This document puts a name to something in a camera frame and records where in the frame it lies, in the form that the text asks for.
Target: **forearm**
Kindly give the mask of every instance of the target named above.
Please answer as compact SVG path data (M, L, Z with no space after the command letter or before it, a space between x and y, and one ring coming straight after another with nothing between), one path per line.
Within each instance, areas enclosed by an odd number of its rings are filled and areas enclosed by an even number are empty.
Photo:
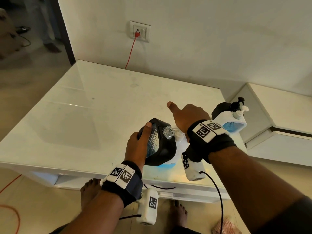
M113 233L123 208L123 201L118 195L100 191L61 234Z
M304 196L237 147L210 153L209 160L251 232Z

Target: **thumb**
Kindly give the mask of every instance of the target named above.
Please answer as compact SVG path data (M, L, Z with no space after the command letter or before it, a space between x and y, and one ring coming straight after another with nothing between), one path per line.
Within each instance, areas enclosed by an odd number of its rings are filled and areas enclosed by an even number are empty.
M173 102L167 102L167 107L172 112L172 114L175 114L178 110L180 110L178 106Z
M152 132L152 123L147 122L146 125L144 126L139 142L142 143L143 145L147 145L151 132Z

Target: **pants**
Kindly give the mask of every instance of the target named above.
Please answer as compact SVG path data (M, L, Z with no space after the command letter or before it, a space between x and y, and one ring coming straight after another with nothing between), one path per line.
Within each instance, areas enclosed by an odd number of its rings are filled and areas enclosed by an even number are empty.
M67 226L67 224L57 228L56 230L54 230L50 234L59 234L66 226ZM192 231L191 229L188 229L188 228L176 226L175 228L172 229L170 234L200 234L200 233Z
M39 35L39 38L42 40L44 44L48 44L52 42L52 39L49 36L48 25L44 19L39 0L24 0L26 10L28 12L30 21ZM60 31L57 26L57 21L55 15L53 13L51 4L49 0L45 0L46 9L48 11L49 20L51 27L53 29L54 37L61 38Z

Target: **hand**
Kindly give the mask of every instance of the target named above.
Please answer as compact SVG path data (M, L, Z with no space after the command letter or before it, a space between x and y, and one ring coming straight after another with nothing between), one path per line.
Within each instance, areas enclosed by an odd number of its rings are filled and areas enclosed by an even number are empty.
M187 134L188 128L196 121L206 119L210 120L210 116L204 109L194 106L193 104L186 105L180 110L173 102L167 102L167 107L174 115L174 121L177 127Z
M126 154L124 156L125 160L134 162L143 172L143 167L145 164L146 154L147 154L147 142L149 136L152 132L152 123L147 122L144 126L142 135L138 140L138 132L133 133L128 140Z

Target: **switch plate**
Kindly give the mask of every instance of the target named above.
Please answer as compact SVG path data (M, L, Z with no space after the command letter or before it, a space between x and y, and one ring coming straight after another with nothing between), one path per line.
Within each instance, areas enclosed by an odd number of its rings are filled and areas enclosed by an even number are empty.
M134 39L135 38L135 32L140 33L140 37L137 38L137 40L141 40L144 42L149 42L149 34L151 31L151 26L130 21L130 36Z

